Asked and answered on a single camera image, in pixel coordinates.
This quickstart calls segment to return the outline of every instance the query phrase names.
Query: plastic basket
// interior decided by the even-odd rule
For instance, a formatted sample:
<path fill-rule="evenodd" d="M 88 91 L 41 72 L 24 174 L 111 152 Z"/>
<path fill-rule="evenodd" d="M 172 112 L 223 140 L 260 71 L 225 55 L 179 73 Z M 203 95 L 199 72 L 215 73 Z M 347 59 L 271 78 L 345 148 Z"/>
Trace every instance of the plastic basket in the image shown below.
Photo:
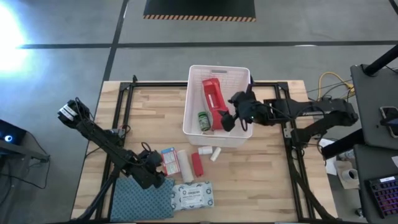
<path fill-rule="evenodd" d="M 253 126 L 251 124 L 248 124 L 247 131 L 243 131 L 240 121 L 237 119 L 235 128 L 231 132 L 215 130 L 214 135 L 209 135 L 200 130 L 199 112 L 206 111 L 211 122 L 211 113 L 209 113 L 205 101 L 202 85 L 202 81 L 209 78 L 218 78 L 225 104 L 229 112 L 234 114 L 235 108 L 228 103 L 228 100 L 237 91 L 246 91 L 250 83 L 250 71 L 247 68 L 238 67 L 192 65 L 189 69 L 183 132 L 187 135 L 189 142 L 196 146 L 239 147 L 252 136 Z"/>

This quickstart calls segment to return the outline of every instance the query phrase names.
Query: blue cloth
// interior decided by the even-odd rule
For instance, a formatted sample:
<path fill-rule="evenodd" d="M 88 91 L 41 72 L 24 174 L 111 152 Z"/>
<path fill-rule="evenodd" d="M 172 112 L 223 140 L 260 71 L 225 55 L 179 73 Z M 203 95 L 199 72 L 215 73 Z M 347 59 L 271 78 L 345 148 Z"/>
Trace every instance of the blue cloth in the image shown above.
<path fill-rule="evenodd" d="M 132 177 L 118 178 L 113 195 L 111 222 L 172 218 L 173 186 L 173 179 L 165 179 L 158 189 L 152 185 L 144 190 Z"/>

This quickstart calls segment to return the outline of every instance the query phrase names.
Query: wooden table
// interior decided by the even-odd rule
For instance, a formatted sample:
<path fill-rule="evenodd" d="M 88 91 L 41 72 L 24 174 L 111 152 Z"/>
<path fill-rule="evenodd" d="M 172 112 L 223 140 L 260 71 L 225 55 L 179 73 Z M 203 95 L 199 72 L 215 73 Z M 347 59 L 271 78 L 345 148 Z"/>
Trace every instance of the wooden table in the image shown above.
<path fill-rule="evenodd" d="M 289 83 L 291 99 L 308 101 L 303 81 Z M 120 82 L 104 82 L 95 122 L 110 129 L 113 122 Z M 275 98 L 269 87 L 254 87 L 257 99 Z M 148 142 L 156 150 L 175 147 L 176 150 L 197 152 L 198 146 L 189 144 L 182 131 L 186 88 L 135 88 L 126 149 L 141 152 L 140 142 Z M 299 128 L 313 123 L 311 117 L 297 119 Z M 97 148 L 89 143 L 88 152 Z M 167 222 L 294 222 L 297 216 L 289 179 L 282 131 L 279 125 L 255 125 L 253 136 L 236 149 L 224 148 L 216 162 L 209 155 L 201 156 L 205 175 L 195 182 L 213 183 L 214 208 L 175 212 Z M 101 185 L 106 154 L 99 150 L 85 161 L 81 173 L 72 218 L 81 215 L 98 193 Z M 305 150 L 310 188 L 326 210 L 336 217 L 336 208 L 330 190 L 325 164 L 315 146 Z M 182 183 L 180 174 L 172 176 Z M 307 213 L 303 193 L 300 198 Z M 109 192 L 104 204 L 108 211 Z"/>

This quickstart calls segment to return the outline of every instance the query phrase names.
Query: concrete floor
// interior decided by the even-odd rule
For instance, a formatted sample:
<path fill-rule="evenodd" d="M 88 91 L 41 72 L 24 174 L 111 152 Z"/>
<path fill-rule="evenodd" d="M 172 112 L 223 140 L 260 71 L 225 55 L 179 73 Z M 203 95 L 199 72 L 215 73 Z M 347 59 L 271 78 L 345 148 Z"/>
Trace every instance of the concrete floor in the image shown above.
<path fill-rule="evenodd" d="M 110 44 L 123 0 L 3 0 L 0 2 L 0 119 L 32 132 L 51 154 L 45 190 L 23 185 L 11 223 L 68 220 L 87 141 L 57 119 L 69 99 L 95 111 L 109 49 L 15 50 L 17 44 Z M 349 67 L 371 63 L 398 39 L 398 16 L 387 0 L 257 0 L 255 23 L 143 20 L 144 0 L 130 1 L 120 43 L 227 41 L 376 41 L 332 47 L 225 47 L 118 49 L 110 80 L 186 80 L 193 64 L 247 67 L 255 80 L 304 80 L 307 90 L 333 71 L 350 79 Z M 398 62 L 391 63 L 398 67 Z M 325 77 L 323 85 L 338 82 Z M 345 92 L 338 88 L 332 96 Z M 315 91 L 309 97 L 316 98 Z M 355 98 L 350 99 L 356 105 Z M 329 138 L 357 130 L 333 128 Z M 44 180 L 45 167 L 28 180 Z M 358 191 L 330 178 L 339 217 L 359 219 Z"/>

